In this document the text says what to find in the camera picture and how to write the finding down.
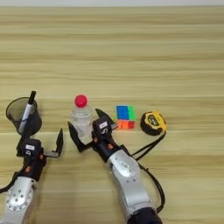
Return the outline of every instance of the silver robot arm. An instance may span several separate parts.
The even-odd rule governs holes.
[[[26,224],[32,210],[37,189],[33,178],[18,177],[7,192],[3,218],[0,224]]]
[[[142,208],[150,207],[156,212],[144,188],[140,168],[135,159],[119,150],[108,159],[107,165],[114,179],[126,221]]]

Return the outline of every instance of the blue block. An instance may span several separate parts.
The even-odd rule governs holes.
[[[116,114],[118,120],[129,120],[128,106],[116,106]]]

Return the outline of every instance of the green block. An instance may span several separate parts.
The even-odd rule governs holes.
[[[129,111],[129,119],[132,120],[132,121],[135,121],[137,119],[137,117],[136,117],[134,107],[133,106],[128,106],[128,111]]]

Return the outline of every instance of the marker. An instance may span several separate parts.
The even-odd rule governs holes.
[[[20,134],[23,134],[23,132],[25,130],[25,125],[26,125],[27,119],[29,117],[29,114],[31,113],[32,104],[34,102],[35,95],[36,95],[36,91],[31,91],[31,96],[30,96],[29,101],[28,101],[28,103],[27,103],[27,105],[25,107],[25,111],[24,111],[24,115],[23,115],[23,118],[22,118],[22,122],[19,125],[18,132]]]

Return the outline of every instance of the colored block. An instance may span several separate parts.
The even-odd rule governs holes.
[[[127,106],[116,106],[116,116],[118,120],[129,120],[129,111]]]
[[[128,111],[129,111],[129,119],[132,120],[132,121],[135,121],[137,119],[137,117],[136,117],[134,107],[133,106],[128,106]]]
[[[133,130],[135,128],[135,122],[129,121],[129,129]]]
[[[119,120],[118,121],[118,129],[119,130],[128,130],[129,129],[129,121]]]
[[[133,106],[116,106],[116,122],[119,130],[132,130],[135,128],[136,113]]]

